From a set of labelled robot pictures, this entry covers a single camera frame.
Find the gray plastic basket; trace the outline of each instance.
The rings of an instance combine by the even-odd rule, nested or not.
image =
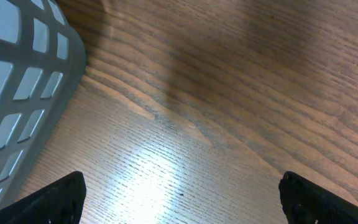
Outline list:
[[[16,197],[85,63],[53,0],[0,0],[0,208]]]

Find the table surface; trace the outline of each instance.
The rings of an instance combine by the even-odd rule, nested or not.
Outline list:
[[[57,2],[88,66],[19,197],[80,170],[83,223],[286,223],[292,170],[358,206],[358,0]]]

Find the black plastic object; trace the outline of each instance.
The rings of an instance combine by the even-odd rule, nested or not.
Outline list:
[[[0,0],[0,209],[14,201],[85,63],[54,0]]]
[[[81,172],[60,180],[0,210],[0,224],[80,222],[86,187]]]
[[[289,224],[358,223],[357,206],[294,172],[286,172],[278,188]]]

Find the brown wood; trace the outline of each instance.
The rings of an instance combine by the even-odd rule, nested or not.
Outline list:
[[[60,0],[88,66],[20,197],[83,223],[285,223],[293,170],[358,205],[358,0]]]

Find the wood grain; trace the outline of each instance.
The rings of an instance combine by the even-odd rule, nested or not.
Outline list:
[[[60,0],[88,66],[19,198],[83,223],[286,223],[292,170],[358,205],[358,0]]]

